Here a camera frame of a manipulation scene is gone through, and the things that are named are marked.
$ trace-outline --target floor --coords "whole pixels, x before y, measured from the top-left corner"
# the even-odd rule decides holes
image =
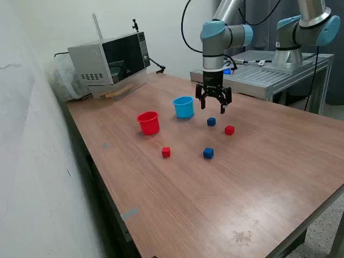
[[[304,101],[293,105],[302,109]],[[324,116],[344,120],[344,105],[324,107]],[[329,251],[344,211],[344,195],[333,203],[307,230],[306,241],[296,248],[288,258],[325,258]]]

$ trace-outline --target table leg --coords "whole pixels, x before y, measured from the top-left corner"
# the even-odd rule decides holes
[[[343,258],[344,257],[344,214],[340,220],[337,234],[327,258]]]
[[[332,65],[329,63],[327,69],[321,70],[316,74],[312,90],[312,97],[310,99],[309,111],[311,113],[323,114],[331,67]]]

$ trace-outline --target plastic bag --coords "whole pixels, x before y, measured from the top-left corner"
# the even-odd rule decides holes
[[[90,90],[79,81],[69,54],[57,55],[46,70],[52,90],[62,101],[79,99]]]

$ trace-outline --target red cup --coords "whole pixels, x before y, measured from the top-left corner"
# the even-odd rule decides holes
[[[160,130],[158,116],[155,111],[147,111],[137,117],[144,135],[152,135]]]

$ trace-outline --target blue cube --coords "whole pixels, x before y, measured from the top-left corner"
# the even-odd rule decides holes
[[[205,159],[210,160],[214,156],[214,150],[212,148],[206,148],[203,151],[203,156]]]
[[[214,126],[216,124],[216,120],[213,117],[208,118],[206,122],[208,123],[209,126]]]

